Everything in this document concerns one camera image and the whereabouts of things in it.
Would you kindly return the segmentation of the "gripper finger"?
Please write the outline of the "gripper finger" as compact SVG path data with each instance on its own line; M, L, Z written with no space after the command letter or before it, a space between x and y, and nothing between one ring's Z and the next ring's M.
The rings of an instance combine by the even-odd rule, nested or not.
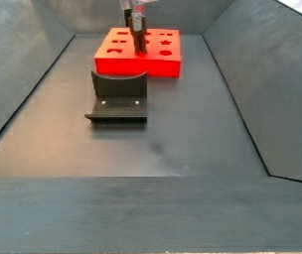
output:
M133 31L141 32L143 30L145 2L143 0L131 0L131 3L133 3L133 12L131 12Z
M123 12L126 27L130 27L130 18L133 14L130 0L119 0L119 3L121 3L122 12Z

